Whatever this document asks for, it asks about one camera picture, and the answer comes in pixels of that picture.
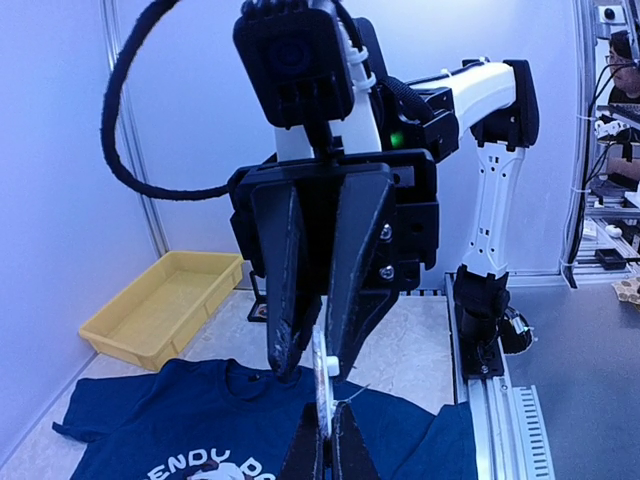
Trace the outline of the blue printed t-shirt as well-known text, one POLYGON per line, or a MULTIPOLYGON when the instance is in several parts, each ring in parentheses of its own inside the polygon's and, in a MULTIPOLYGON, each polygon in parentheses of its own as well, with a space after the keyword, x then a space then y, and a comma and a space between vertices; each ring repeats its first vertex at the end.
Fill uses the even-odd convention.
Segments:
MULTIPOLYGON (((353 383, 335 392, 382 478, 477 477, 467 404, 433 414, 353 383)), ((78 381, 54 430, 86 447, 77 479, 274 479, 314 397, 307 368, 282 382, 232 359, 174 359, 153 374, 78 381)))

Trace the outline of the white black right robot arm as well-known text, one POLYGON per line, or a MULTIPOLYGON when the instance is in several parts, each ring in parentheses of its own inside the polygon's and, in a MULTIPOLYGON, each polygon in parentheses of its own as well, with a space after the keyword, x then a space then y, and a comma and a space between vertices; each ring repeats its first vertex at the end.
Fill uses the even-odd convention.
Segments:
POLYGON ((230 182, 231 223, 243 256, 266 282, 267 351, 274 373, 298 365, 319 315, 345 380, 370 333, 436 262, 437 172, 465 132, 477 142, 478 197, 454 283, 462 372, 504 372, 498 339, 510 295, 504 254, 509 208, 526 151, 539 132, 529 64, 469 61, 451 74, 403 84, 383 76, 361 91, 381 102, 381 139, 355 152, 354 123, 323 122, 334 140, 312 151, 303 128, 280 129, 275 154, 230 182))

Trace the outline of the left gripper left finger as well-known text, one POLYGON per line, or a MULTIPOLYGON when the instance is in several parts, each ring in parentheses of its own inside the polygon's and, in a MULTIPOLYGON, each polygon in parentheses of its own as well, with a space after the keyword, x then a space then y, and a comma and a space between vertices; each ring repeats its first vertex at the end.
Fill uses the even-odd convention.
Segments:
POLYGON ((316 404, 307 403, 302 410, 277 479, 324 479, 324 444, 316 404))

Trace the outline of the black brooch box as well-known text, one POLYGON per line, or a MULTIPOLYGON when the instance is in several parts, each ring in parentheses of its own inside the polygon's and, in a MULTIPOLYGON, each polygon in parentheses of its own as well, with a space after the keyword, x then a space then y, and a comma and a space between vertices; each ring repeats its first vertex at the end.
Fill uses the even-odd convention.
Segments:
POLYGON ((257 275, 251 270, 249 272, 252 291, 254 294, 254 303, 247 315, 247 320, 251 323, 267 322, 267 297, 262 294, 258 288, 257 275))

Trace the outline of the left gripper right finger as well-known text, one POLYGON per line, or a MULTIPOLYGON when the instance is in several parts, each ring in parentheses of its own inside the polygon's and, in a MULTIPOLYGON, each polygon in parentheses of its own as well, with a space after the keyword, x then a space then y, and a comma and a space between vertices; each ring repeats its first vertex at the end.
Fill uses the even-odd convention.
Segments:
POLYGON ((333 480, 380 480, 351 405, 339 402, 332 419, 330 472, 333 480))

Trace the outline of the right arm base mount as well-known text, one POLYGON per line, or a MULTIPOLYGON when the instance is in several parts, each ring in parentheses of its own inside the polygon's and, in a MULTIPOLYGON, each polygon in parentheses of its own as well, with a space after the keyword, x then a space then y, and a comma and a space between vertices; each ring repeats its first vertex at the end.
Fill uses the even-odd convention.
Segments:
POLYGON ((502 356, 523 353, 534 341, 527 319, 509 305, 508 278, 481 276, 465 265, 456 272, 455 319, 466 380, 502 376, 502 356))

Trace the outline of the yellow plastic tray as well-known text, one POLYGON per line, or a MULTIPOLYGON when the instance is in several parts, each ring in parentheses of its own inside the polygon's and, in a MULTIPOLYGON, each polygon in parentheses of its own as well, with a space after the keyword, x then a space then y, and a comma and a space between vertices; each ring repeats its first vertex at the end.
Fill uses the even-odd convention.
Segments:
POLYGON ((171 251, 79 329, 99 353, 158 371, 189 344, 243 278, 239 254, 171 251))

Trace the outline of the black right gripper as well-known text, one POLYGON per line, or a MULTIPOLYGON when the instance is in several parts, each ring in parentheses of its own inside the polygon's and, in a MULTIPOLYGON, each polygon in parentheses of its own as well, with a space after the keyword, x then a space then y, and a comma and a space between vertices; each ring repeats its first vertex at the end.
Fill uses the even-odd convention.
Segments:
POLYGON ((439 246, 434 160, 423 149, 268 161, 230 179, 231 224, 266 282, 268 361, 289 379, 326 313, 327 353, 348 378, 367 337, 431 269, 439 246))

